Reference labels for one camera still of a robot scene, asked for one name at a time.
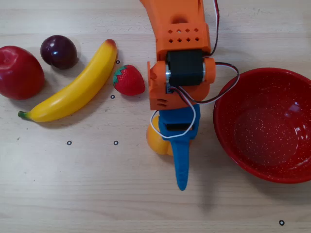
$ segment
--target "banana tip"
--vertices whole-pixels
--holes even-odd
[[[19,111],[18,116],[22,119],[28,119],[27,112]]]
[[[113,46],[115,48],[117,47],[116,42],[113,39],[107,39],[105,42],[110,44],[111,46]]]

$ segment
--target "cable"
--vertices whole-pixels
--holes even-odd
[[[231,69],[233,69],[234,71],[236,71],[237,73],[237,77],[236,77],[236,80],[235,82],[224,92],[220,93],[219,95],[209,99],[209,100],[205,100],[205,101],[197,101],[197,100],[194,100],[182,87],[177,87],[189,100],[191,100],[192,102],[195,102],[197,104],[209,104],[209,103],[213,103],[217,100],[219,100],[224,94],[226,94],[228,91],[230,91],[237,83],[238,81],[240,80],[240,72],[239,70],[232,64],[229,64],[229,63],[225,63],[225,62],[216,62],[216,65],[217,66],[223,66],[223,67],[229,67]]]
[[[153,130],[154,130],[158,135],[160,135],[161,137],[166,138],[166,139],[184,136],[186,133],[188,133],[188,132],[191,130],[191,128],[192,128],[193,125],[194,125],[195,119],[196,119],[196,112],[195,112],[195,109],[194,109],[193,105],[191,104],[191,102],[189,101],[189,99],[188,99],[180,90],[176,89],[175,87],[172,87],[172,89],[175,89],[175,90],[178,92],[180,98],[181,98],[183,101],[185,101],[185,102],[187,103],[187,105],[193,110],[193,120],[192,120],[192,123],[190,124],[189,128],[188,128],[184,133],[167,137],[167,136],[161,134],[161,132],[159,132],[158,130],[156,130],[156,128],[155,128],[154,125],[153,125],[153,122],[152,122],[152,121],[153,121],[153,119],[154,119],[156,113],[158,112],[158,110],[156,110],[156,111],[152,114],[152,116],[151,116],[151,118],[150,118],[150,125],[151,125],[151,127],[153,128]]]
[[[215,53],[217,45],[218,45],[220,13],[219,13],[219,7],[218,7],[217,0],[214,0],[214,9],[216,13],[216,42],[215,42],[213,51],[209,55],[203,56],[203,58],[211,57]]]

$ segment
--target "bowl rim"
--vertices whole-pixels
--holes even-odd
[[[247,72],[244,72],[241,74],[240,76],[240,81],[243,79],[247,79],[249,77],[251,77],[254,74],[260,73],[260,72],[285,72],[285,73],[290,73],[294,76],[295,79],[300,79],[303,82],[305,82],[308,85],[311,85],[311,80],[308,79],[307,77],[298,74],[296,72],[287,70],[287,69],[280,69],[280,68],[272,68],[272,67],[264,67],[264,68],[257,68],[257,69],[252,69],[249,70]],[[223,91],[227,90],[229,88],[229,86],[232,85],[232,83],[234,82],[234,78],[232,80],[230,80],[220,91],[220,93],[222,93]],[[227,153],[227,155],[234,160],[234,162],[236,162],[241,168],[243,168],[244,170],[246,170],[247,172],[262,178],[264,180],[267,181],[271,181],[271,182],[275,182],[275,183],[303,183],[303,182],[307,182],[311,180],[311,175],[307,175],[307,176],[303,176],[301,178],[278,178],[278,177],[272,177],[272,176],[268,176],[266,174],[263,174],[262,172],[259,172],[258,170],[250,167],[248,164],[244,163],[243,161],[241,161],[239,159],[239,157],[231,150],[229,145],[226,145],[224,137],[221,134],[220,131],[220,121],[219,118],[217,117],[220,111],[220,106],[223,102],[223,98],[220,98],[218,101],[215,102],[214,105],[214,113],[213,113],[213,121],[214,121],[214,129],[217,135],[217,138],[220,142],[220,144],[222,145],[223,149],[225,150],[225,152]]]

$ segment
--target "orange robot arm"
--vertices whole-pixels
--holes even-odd
[[[148,84],[151,110],[169,110],[186,107],[177,93],[169,93],[172,51],[201,50],[210,53],[208,25],[205,23],[203,0],[140,0],[147,10],[156,38],[157,63],[150,68]],[[202,82],[183,86],[196,100],[203,100],[209,85],[215,80],[215,62],[202,58]]]

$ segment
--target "apple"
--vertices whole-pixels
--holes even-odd
[[[25,100],[38,94],[43,85],[43,69],[31,53],[17,46],[0,48],[0,94]]]

